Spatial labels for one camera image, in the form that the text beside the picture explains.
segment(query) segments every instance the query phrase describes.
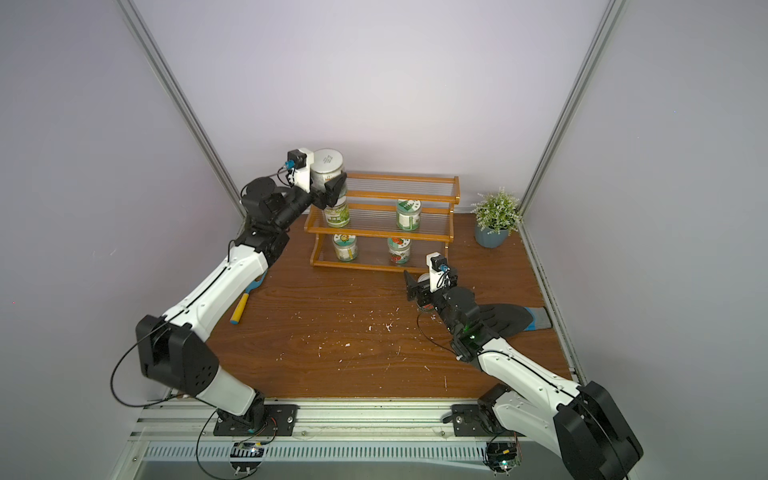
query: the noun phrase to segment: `spice rack shelf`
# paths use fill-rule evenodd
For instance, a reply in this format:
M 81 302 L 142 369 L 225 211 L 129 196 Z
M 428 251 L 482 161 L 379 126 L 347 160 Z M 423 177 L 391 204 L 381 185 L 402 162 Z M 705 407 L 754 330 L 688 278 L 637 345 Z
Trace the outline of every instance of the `spice rack shelf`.
M 349 223 L 331 227 L 323 212 L 312 206 L 304 231 L 314 233 L 315 247 L 310 257 L 313 266 L 331 266 L 359 270 L 424 273 L 425 256 L 441 252 L 448 256 L 453 241 L 453 210 L 459 202 L 458 177 L 413 177 L 392 174 L 347 174 L 347 198 L 389 199 L 408 198 L 422 202 L 438 202 L 446 207 L 423 207 L 419 228 L 405 231 L 397 227 L 394 204 L 349 203 Z M 349 262 L 336 258 L 333 235 L 357 236 L 358 256 Z M 389 259 L 386 238 L 411 239 L 411 258 L 407 263 L 394 264 Z

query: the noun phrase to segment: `wooden tabletop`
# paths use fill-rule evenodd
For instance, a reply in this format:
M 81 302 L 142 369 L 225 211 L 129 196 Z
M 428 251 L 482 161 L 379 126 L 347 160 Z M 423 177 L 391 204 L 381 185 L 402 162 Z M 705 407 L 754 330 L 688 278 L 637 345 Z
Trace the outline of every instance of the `wooden tabletop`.
M 267 397 L 476 398 L 498 380 L 459 362 L 416 329 L 402 273 L 310 266 L 314 235 L 298 219 L 281 258 L 254 290 L 240 324 L 225 317 L 208 345 L 221 365 Z M 449 263 L 478 303 L 543 306 L 519 235 L 497 249 L 480 247 L 474 216 L 455 215 Z M 424 332 L 451 339 L 439 317 L 422 314 Z M 523 332 L 511 345 L 570 378 L 552 329 Z

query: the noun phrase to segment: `ventilated metal panel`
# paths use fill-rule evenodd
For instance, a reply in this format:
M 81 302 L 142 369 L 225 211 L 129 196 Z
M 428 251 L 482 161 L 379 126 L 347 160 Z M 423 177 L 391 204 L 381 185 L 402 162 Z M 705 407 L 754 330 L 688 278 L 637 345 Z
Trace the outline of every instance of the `ventilated metal panel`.
M 195 442 L 151 442 L 144 461 L 194 460 Z M 200 460 L 231 458 L 271 462 L 478 462 L 485 459 L 481 442 L 301 442 L 265 445 L 263 451 L 236 449 L 234 442 L 201 442 Z

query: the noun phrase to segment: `yellow handle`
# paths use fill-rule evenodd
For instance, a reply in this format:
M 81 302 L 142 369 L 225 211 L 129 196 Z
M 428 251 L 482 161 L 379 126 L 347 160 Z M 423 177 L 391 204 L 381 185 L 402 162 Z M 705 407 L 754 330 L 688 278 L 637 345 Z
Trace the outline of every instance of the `yellow handle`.
M 234 323 L 237 325 L 240 323 L 240 317 L 243 315 L 243 310 L 245 310 L 245 302 L 248 301 L 248 294 L 244 293 L 243 296 L 240 298 L 240 303 L 237 304 L 237 308 L 234 312 L 232 312 L 232 318 L 230 318 L 230 323 Z

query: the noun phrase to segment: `black cable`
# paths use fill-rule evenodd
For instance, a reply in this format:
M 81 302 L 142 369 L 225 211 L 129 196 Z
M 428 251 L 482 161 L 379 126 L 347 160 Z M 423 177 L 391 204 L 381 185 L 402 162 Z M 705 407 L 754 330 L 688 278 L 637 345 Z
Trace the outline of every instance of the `black cable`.
M 210 414 L 210 417 L 208 417 L 208 420 L 205 421 L 205 425 L 203 425 L 203 428 L 200 429 L 200 433 L 197 434 L 197 442 L 195 443 L 195 446 L 194 446 L 194 459 L 195 459 L 195 462 L 197 462 L 197 466 L 200 467 L 200 470 L 202 470 L 205 475 L 208 475 L 211 478 L 215 478 L 216 480 L 240 480 L 241 478 L 248 478 L 248 477 L 250 477 L 251 475 L 256 473 L 256 469 L 255 468 L 253 469 L 253 471 L 251 473 L 249 473 L 248 475 L 245 475 L 244 477 L 222 478 L 222 477 L 217 477 L 216 475 L 214 475 L 214 474 L 210 473 L 209 471 L 207 471 L 205 468 L 203 468 L 203 464 L 200 463 L 200 453 L 199 453 L 199 450 L 200 450 L 200 437 L 203 436 L 203 432 L 205 432 L 205 428 L 208 426 L 208 422 L 210 422 L 210 420 L 214 417 L 214 415 L 216 415 L 216 410 L 212 411 L 212 413 Z
M 560 388 L 559 388 L 558 386 L 556 386 L 554 383 L 550 382 L 549 380 L 547 380 L 546 378 L 544 378 L 543 376 L 541 376 L 541 374 L 539 374 L 538 372 L 536 372 L 535 370 L 533 370 L 533 369 L 532 369 L 530 366 L 527 366 L 527 365 L 525 365 L 525 364 L 524 364 L 523 362 L 521 362 L 520 360 L 518 360 L 518 359 L 516 359 L 516 358 L 514 358 L 514 357 L 512 357 L 512 356 L 510 356 L 510 355 L 508 355 L 508 354 L 506 354 L 506 353 L 504 353 L 504 352 L 499 352 L 498 350 L 483 350 L 482 352 L 480 352 L 480 354 L 479 354 L 478 356 L 480 356 L 480 355 L 483 355 L 483 354 L 485 354 L 485 353 L 498 353 L 499 355 L 503 355 L 503 356 L 507 357 L 507 358 L 508 358 L 508 359 L 510 359 L 510 360 L 514 360 L 514 361 L 516 361 L 517 363 L 519 363 L 520 365 L 524 366 L 524 367 L 525 367 L 525 368 L 527 368 L 528 370 L 531 370 L 531 372 L 533 372 L 533 373 L 534 373 L 534 374 L 535 374 L 535 375 L 536 375 L 538 378 L 540 378 L 540 379 L 544 380 L 544 381 L 545 381 L 547 384 L 549 384 L 549 386 L 552 386 L 552 387 L 554 387 L 554 389 L 558 390 L 559 392 L 563 392 L 565 395 L 567 395 L 567 396 L 571 397 L 573 400 L 575 400 L 577 404 L 581 405 L 581 408 L 583 408 L 583 409 L 584 409 L 584 411 L 585 411 L 585 412 L 586 412 L 586 413 L 587 413 L 587 414 L 588 414 L 588 415 L 589 415 L 589 416 L 592 418 L 592 421 L 595 423 L 595 425 L 597 425 L 597 426 L 598 426 L 598 428 L 599 428 L 599 429 L 600 429 L 600 430 L 603 432 L 603 435 L 605 435 L 605 438 L 608 440 L 608 444 L 609 444 L 609 446 L 611 447 L 611 450 L 613 450 L 613 451 L 614 451 L 614 455 L 616 455 L 616 460 L 619 462 L 619 466 L 621 467 L 621 474 L 622 474 L 622 476 L 623 476 L 624 478 L 627 478 L 627 474 L 628 474 L 628 472 L 627 472 L 627 469 L 625 469 L 625 468 L 624 468 L 624 465 L 621 463 L 621 459 L 619 458 L 619 454 L 618 454 L 618 452 L 616 451 L 616 448 L 614 447 L 614 441 L 613 441 L 613 440 L 611 440 L 611 437 L 610 437 L 610 436 L 608 435 L 608 433 L 605 431 L 605 429 L 603 428 L 603 426 L 602 426 L 602 425 L 600 425 L 600 422 L 598 421 L 598 419 L 596 419 L 596 418 L 594 417 L 594 415 L 592 415 L 592 412 L 590 412 L 590 411 L 587 409 L 587 406 L 586 406 L 586 405 L 585 405 L 583 402 L 579 402 L 579 399 L 577 399 L 576 397 L 574 397 L 574 396 L 573 396 L 573 395 L 571 395 L 570 393 L 566 392 L 565 390 L 563 390 L 563 389 L 560 389 Z
M 491 444 L 493 443 L 493 441 L 496 440 L 502 433 L 507 433 L 507 432 L 515 434 L 515 449 L 519 449 L 518 447 L 520 446 L 520 443 L 518 441 L 518 433 L 515 430 L 504 429 L 504 430 L 500 431 L 499 433 L 497 433 L 496 435 L 494 435 L 493 438 L 485 446 L 485 459 L 486 460 L 488 459 L 488 449 L 491 448 Z
M 157 400 L 156 402 L 142 403 L 141 405 L 134 405 L 132 403 L 124 402 L 122 399 L 120 399 L 120 397 L 118 397 L 118 394 L 114 391 L 114 374 L 118 372 L 118 367 L 123 362 L 123 360 L 125 360 L 125 357 L 127 357 L 128 354 L 131 353 L 131 351 L 133 349 L 135 349 L 138 346 L 139 343 L 145 341 L 149 337 L 149 335 L 152 335 L 153 333 L 157 332 L 160 328 L 166 326 L 168 324 L 168 322 L 170 322 L 171 320 L 176 318 L 180 313 L 181 312 L 179 312 L 176 315 L 172 316 L 168 320 L 165 320 L 163 322 L 158 323 L 157 326 L 155 326 L 152 330 L 150 330 L 150 332 L 147 335 L 142 336 L 139 340 L 137 340 L 137 342 L 134 343 L 133 346 L 131 346 L 131 348 L 128 349 L 127 352 L 124 353 L 123 356 L 120 357 L 118 362 L 115 364 L 114 368 L 112 369 L 112 374 L 109 376 L 109 389 L 112 392 L 112 396 L 114 397 L 115 400 L 118 401 L 118 403 L 120 403 L 120 404 L 122 404 L 124 406 L 127 406 L 127 407 L 132 407 L 132 408 L 143 408 L 143 407 L 149 407 L 149 406 L 152 406 L 152 405 L 157 405 L 158 403 L 162 403 L 162 402 L 167 402 L 168 400 L 173 398 L 171 396 L 171 397 L 167 397 L 167 398 L 162 399 L 162 400 Z
M 193 303 L 197 302 L 197 300 L 198 300 L 198 299 L 200 299 L 200 297 L 202 297 L 202 296 L 203 296 L 203 295 L 204 295 L 204 294 L 205 294 L 205 293 L 208 291 L 208 289 L 210 289 L 210 288 L 213 286 L 213 284 L 214 284 L 214 283 L 216 283 L 216 281 L 217 281 L 217 280 L 218 280 L 218 279 L 219 279 L 219 278 L 220 278 L 220 277 L 221 277 L 221 276 L 224 274 L 224 272 L 226 272 L 226 271 L 227 271 L 227 268 L 226 268 L 226 267 L 224 267 L 223 269 L 221 269 L 221 271 L 219 272 L 219 274 L 218 274 L 218 275 L 216 275 L 216 278 L 214 278 L 214 280 L 213 280 L 211 283 L 209 283 L 209 284 L 208 284 L 208 286 L 206 286 L 206 287 L 205 287 L 205 289 L 203 289 L 203 291 L 202 291 L 202 292 L 200 292 L 200 295 L 196 296 L 196 297 L 194 298 L 194 300 L 192 300 L 191 302 L 189 302 L 189 303 L 187 304 L 187 308 L 188 308 L 188 306 L 190 306 L 190 305 L 192 305 Z M 153 333 L 157 332 L 157 331 L 158 331 L 160 328 L 162 328 L 162 327 L 166 326 L 166 325 L 167 325 L 167 324 L 168 324 L 168 323 L 169 323 L 171 320 L 173 320 L 173 319 L 174 319 L 174 318 L 176 318 L 177 316 L 181 315 L 181 314 L 182 314 L 183 312 L 185 312 L 185 311 L 187 311 L 187 309 L 184 309 L 184 310 L 179 310 L 179 311 L 176 313 L 176 315 L 172 316 L 170 319 L 167 319 L 167 320 L 165 320 L 165 321 L 163 321 L 163 322 L 160 322 L 160 323 L 158 323 L 158 324 L 157 324 L 157 326 L 155 326 L 155 327 L 154 327 L 152 330 L 150 330 L 150 332 L 149 332 L 147 335 L 144 335 L 144 336 L 142 336 L 142 337 L 141 337 L 139 340 L 137 340 L 137 341 L 136 341 L 136 343 L 134 343 L 134 344 L 131 346 L 131 348 L 130 348 L 130 349 L 128 349 L 128 350 L 127 350 L 127 351 L 126 351 L 126 352 L 123 354 L 123 356 L 122 356 L 122 357 L 120 357 L 120 359 L 118 360 L 118 362 L 115 364 L 114 368 L 112 369 L 112 374 L 109 376 L 109 389 L 110 389 L 110 391 L 112 392 L 112 396 L 114 397 L 114 399 L 115 399 L 115 400 L 117 400 L 117 401 L 118 401 L 118 403 L 120 403 L 121 405 L 127 406 L 127 407 L 131 407 L 131 408 L 136 408 L 136 409 L 138 409 L 138 408 L 149 407 L 149 406 L 152 406 L 152 405 L 157 405 L 158 403 L 162 403 L 162 402 L 167 402 L 168 400 L 170 400 L 171 398 L 173 398 L 173 397 L 168 397 L 168 398 L 165 398 L 165 399 L 162 399 L 162 400 L 157 400 L 156 402 L 150 402 L 150 403 L 142 403 L 142 404 L 140 404 L 140 405 L 135 405 L 135 404 L 132 404 L 132 403 L 124 402 L 122 399 L 120 399 L 120 397 L 118 397 L 118 394 L 117 394 L 117 393 L 114 391 L 114 374 L 118 372 L 118 367 L 119 367 L 119 366 L 120 366 L 120 364 L 123 362 L 123 360 L 125 360 L 125 357 L 127 357 L 127 356 L 128 356 L 128 354 L 129 354 L 129 353 L 131 353 L 131 351 L 133 351 L 133 349 L 135 349 L 135 348 L 136 348 L 136 347 L 139 345 L 139 343 L 141 343 L 141 342 L 145 341 L 147 338 L 149 338 L 149 336 L 150 336 L 150 335 L 152 335 Z
M 538 378 L 540 378 L 540 379 L 544 380 L 544 381 L 545 381 L 547 384 L 549 384 L 549 386 L 551 386 L 551 387 L 554 387 L 554 389 L 555 389 L 555 390 L 557 390 L 557 391 L 559 391 L 559 392 L 563 392 L 565 395 L 567 395 L 567 396 L 571 397 L 572 399 L 575 399 L 575 398 L 576 398 L 576 397 L 574 397 L 573 395 L 571 395 L 570 393 L 568 393 L 568 392 L 566 392 L 565 390 L 561 389 L 560 387 L 556 386 L 554 383 L 550 382 L 549 380 L 547 380 L 547 379 L 546 379 L 546 378 L 544 378 L 543 376 L 541 376 L 541 374 L 540 374 L 539 372 L 537 372 L 536 370 L 533 370 L 533 369 L 532 369 L 530 366 L 527 366 L 527 365 L 525 365 L 523 362 L 521 362 L 520 360 L 516 359 L 516 358 L 515 358 L 515 357 L 513 357 L 513 356 L 510 356 L 510 355 L 509 355 L 509 354 L 507 354 L 507 353 L 504 353 L 504 352 L 499 352 L 498 350 L 483 350 L 482 352 L 480 352 L 480 353 L 478 354 L 478 358 L 480 357 L 480 355 L 485 355 L 486 353 L 498 353 L 499 355 L 503 355 L 503 356 L 507 357 L 507 358 L 508 358 L 508 359 L 510 359 L 510 360 L 514 360 L 514 361 L 516 361 L 517 363 L 519 363 L 520 365 L 524 366 L 526 369 L 528 369 L 528 370 L 531 370 L 531 372 L 532 372 L 534 375 L 536 375 Z
M 275 174 L 268 175 L 268 177 L 277 177 L 278 179 L 280 179 L 280 172 L 282 172 L 284 169 L 285 167 L 280 167 Z M 245 192 L 245 187 L 247 186 L 248 184 L 245 184 L 243 185 L 243 188 L 240 189 L 240 197 L 243 196 L 243 193 Z
M 445 272 L 442 273 L 440 278 L 437 279 L 437 284 L 435 285 L 437 287 L 437 290 L 440 290 L 445 286 L 445 284 L 447 283 L 447 279 L 448 279 L 448 271 L 446 270 Z
M 616 451 L 616 448 L 614 447 L 614 441 L 611 440 L 610 436 L 608 436 L 608 432 L 606 432 L 603 426 L 600 425 L 600 422 L 598 422 L 598 419 L 596 419 L 594 415 L 592 415 L 592 412 L 590 412 L 587 409 L 586 404 L 584 404 L 583 402 L 579 402 L 578 399 L 574 399 L 574 400 L 576 400 L 576 403 L 581 405 L 581 408 L 583 408 L 584 411 L 592 418 L 592 421 L 594 422 L 594 424 L 598 426 L 600 431 L 603 432 L 603 435 L 605 435 L 605 438 L 608 439 L 608 445 L 611 447 L 611 450 L 614 451 L 614 455 L 616 455 L 616 460 L 619 462 L 619 466 L 621 467 L 621 476 L 624 478 L 627 478 L 627 475 L 629 474 L 629 472 L 627 471 L 627 469 L 624 468 L 624 464 L 621 463 L 621 458 L 619 458 L 619 452 Z
M 439 344 L 439 343 L 437 343 L 436 341 L 434 341 L 434 340 L 432 340 L 431 338 L 429 338 L 429 337 L 427 336 L 427 334 L 426 334 L 426 333 L 424 333 L 424 330 L 422 330 L 422 327 L 419 325 L 419 317 L 420 317 L 421 315 L 422 315 L 422 311 L 419 311 L 419 314 L 418 314 L 418 315 L 416 315 L 416 328 L 417 328 L 417 329 L 419 329 L 419 332 L 421 332 L 421 333 L 422 333 L 422 335 L 424 336 L 424 338 L 426 338 L 426 339 L 427 339 L 427 340 L 428 340 L 428 341 L 429 341 L 429 342 L 430 342 L 432 345 L 436 345 L 436 346 L 439 346 L 441 349 L 447 350 L 447 351 L 449 351 L 450 353 L 452 353 L 454 356 L 456 356 L 456 352 L 454 352 L 454 351 L 453 351 L 453 349 L 450 349 L 450 348 L 448 348 L 447 346 L 443 346 L 443 345 L 440 345 L 440 344 Z
M 258 436 L 261 432 L 264 431 L 265 428 L 266 428 L 266 423 L 264 424 L 263 427 L 261 427 L 261 430 L 259 430 L 258 432 L 254 433 L 253 435 L 251 435 L 250 437 L 248 437 L 245 440 L 240 440 L 239 442 L 235 442 L 235 445 L 241 445 L 242 446 L 243 443 L 247 442 L 248 440 L 251 440 L 255 436 Z
M 278 173 L 277 180 L 280 180 L 280 183 L 285 185 L 286 187 L 290 187 L 290 184 L 286 183 L 286 181 L 288 180 L 288 176 L 287 175 L 286 175 L 286 179 L 283 180 L 283 178 L 280 176 L 280 173 Z
M 234 242 L 235 240 L 230 240 L 229 243 L 227 243 L 227 265 L 229 265 L 230 263 L 230 250 L 231 250 L 230 245 Z
M 261 446 L 263 446 L 263 445 L 269 445 L 270 443 L 272 443 L 272 442 L 274 442 L 274 441 L 275 441 L 275 438 L 277 438 L 277 420 L 275 420 L 275 418 L 274 418 L 274 417 L 270 417 L 270 420 L 272 420 L 272 423 L 274 423 L 274 424 L 275 424 L 275 430 L 274 430 L 274 433 L 272 434 L 272 438 L 271 438 L 271 439 L 269 439 L 269 441 L 267 441 L 267 442 L 264 442 L 264 443 L 261 443 L 261 442 L 259 442 L 259 445 L 261 445 Z

